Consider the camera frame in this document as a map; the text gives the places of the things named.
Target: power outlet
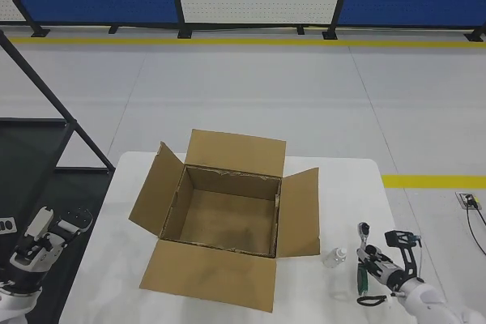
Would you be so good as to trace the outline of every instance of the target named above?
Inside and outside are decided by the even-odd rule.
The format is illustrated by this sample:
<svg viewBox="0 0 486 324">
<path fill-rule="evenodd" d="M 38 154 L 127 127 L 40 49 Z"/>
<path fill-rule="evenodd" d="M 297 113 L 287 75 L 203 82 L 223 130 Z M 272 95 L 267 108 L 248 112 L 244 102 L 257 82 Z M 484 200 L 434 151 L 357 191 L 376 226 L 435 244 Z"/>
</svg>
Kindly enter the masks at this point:
<svg viewBox="0 0 486 324">
<path fill-rule="evenodd" d="M 473 206 L 468 206 L 467 205 L 467 196 L 471 194 L 473 196 L 473 199 L 477 202 L 477 206 L 479 208 L 479 210 L 483 209 L 482 206 L 480 205 L 480 201 L 479 199 L 472 193 L 463 193 L 463 192 L 456 192 L 455 195 L 457 196 L 457 200 L 459 201 L 459 204 L 461 205 L 461 208 L 466 210 L 470 210 L 470 211 L 474 211 L 475 208 Z"/>
</svg>

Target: white table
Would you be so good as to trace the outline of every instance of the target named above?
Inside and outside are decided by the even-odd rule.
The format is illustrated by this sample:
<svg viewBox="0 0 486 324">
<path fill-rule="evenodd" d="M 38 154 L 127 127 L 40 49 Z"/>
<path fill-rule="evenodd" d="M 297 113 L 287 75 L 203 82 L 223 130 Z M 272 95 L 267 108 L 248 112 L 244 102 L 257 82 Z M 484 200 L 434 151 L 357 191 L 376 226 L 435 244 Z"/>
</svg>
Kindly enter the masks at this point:
<svg viewBox="0 0 486 324">
<path fill-rule="evenodd" d="M 106 194 L 60 323 L 415 323 L 397 301 L 365 308 L 356 303 L 356 226 L 371 225 L 369 242 L 403 265 L 384 232 L 394 228 L 376 163 L 362 159 L 287 157 L 285 175 L 319 167 L 322 256 L 349 251 L 335 269 L 322 256 L 279 259 L 274 312 L 139 289 L 157 238 L 128 220 L 155 153 L 127 152 Z M 369 277 L 371 294 L 388 290 Z"/>
</svg>

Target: clear bottle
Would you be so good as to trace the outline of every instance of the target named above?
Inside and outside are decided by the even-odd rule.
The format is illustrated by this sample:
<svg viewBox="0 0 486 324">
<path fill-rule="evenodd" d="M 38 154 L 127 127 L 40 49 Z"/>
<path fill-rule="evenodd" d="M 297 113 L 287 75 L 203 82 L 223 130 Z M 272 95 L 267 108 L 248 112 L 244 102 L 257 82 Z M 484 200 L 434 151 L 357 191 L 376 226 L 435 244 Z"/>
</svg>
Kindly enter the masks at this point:
<svg viewBox="0 0 486 324">
<path fill-rule="evenodd" d="M 346 261 L 346 257 L 346 248 L 335 248 L 322 260 L 322 263 L 324 263 L 324 266 L 328 268 L 334 268 L 340 263 Z"/>
</svg>

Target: yellow floor line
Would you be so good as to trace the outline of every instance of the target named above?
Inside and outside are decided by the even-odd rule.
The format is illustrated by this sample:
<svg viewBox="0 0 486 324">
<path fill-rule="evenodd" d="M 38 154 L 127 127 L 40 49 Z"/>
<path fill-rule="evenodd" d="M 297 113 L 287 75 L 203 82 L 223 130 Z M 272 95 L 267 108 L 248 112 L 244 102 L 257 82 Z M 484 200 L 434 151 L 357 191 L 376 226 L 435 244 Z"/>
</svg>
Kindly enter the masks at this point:
<svg viewBox="0 0 486 324">
<path fill-rule="evenodd" d="M 403 40 L 301 40 L 301 39 L 258 39 L 258 38 L 38 38 L 10 37 L 16 44 L 50 45 L 272 45 L 272 46 L 365 46 L 365 47 L 408 47 L 408 48 L 481 48 L 486 42 L 469 41 L 403 41 Z"/>
<path fill-rule="evenodd" d="M 421 188 L 421 189 L 486 189 L 486 176 L 427 176 L 394 175 L 382 176 L 386 188 Z"/>
</svg>

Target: open cardboard box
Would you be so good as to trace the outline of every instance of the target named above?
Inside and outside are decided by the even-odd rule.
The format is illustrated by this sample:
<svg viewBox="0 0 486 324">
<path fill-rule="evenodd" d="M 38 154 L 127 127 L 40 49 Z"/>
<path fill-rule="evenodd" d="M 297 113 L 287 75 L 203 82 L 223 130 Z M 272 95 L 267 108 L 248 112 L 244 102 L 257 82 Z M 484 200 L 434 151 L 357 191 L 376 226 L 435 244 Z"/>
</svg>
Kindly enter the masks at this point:
<svg viewBox="0 0 486 324">
<path fill-rule="evenodd" d="M 140 288 L 271 312 L 276 258 L 320 254 L 318 168 L 283 177 L 286 142 L 193 130 L 160 144 L 130 220 L 159 237 Z"/>
</svg>

